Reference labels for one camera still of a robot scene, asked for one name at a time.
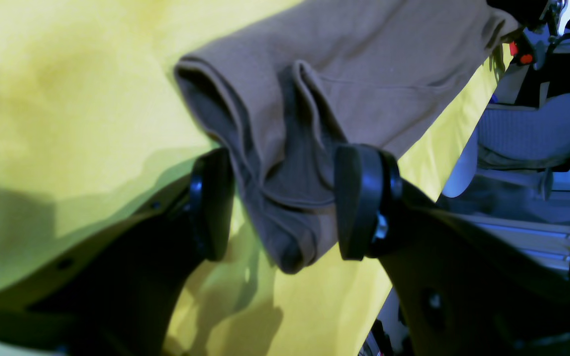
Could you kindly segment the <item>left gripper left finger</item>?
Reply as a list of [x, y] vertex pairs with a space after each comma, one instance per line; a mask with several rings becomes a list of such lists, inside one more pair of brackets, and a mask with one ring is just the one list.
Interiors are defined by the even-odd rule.
[[199, 156], [188, 175], [0, 291], [0, 342], [69, 356], [158, 356], [184, 284], [221, 261], [235, 176], [229, 152]]

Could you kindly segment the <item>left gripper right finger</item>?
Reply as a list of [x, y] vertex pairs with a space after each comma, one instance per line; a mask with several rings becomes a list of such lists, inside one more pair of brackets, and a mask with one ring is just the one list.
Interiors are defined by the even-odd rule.
[[417, 356], [570, 356], [570, 282], [400, 176], [394, 156], [335, 151], [338, 243], [346, 261], [376, 258]]

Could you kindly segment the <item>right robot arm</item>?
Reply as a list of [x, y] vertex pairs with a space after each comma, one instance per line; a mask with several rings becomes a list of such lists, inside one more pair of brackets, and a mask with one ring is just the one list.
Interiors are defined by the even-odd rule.
[[[524, 79], [513, 83], [517, 90], [511, 98], [505, 90], [496, 94], [496, 103], [540, 108], [545, 100], [570, 94], [570, 0], [490, 0], [488, 4], [511, 14], [530, 32], [547, 34], [536, 44], [528, 35], [514, 39], [514, 68], [525, 70]], [[570, 169], [570, 154], [550, 168], [557, 172]]]

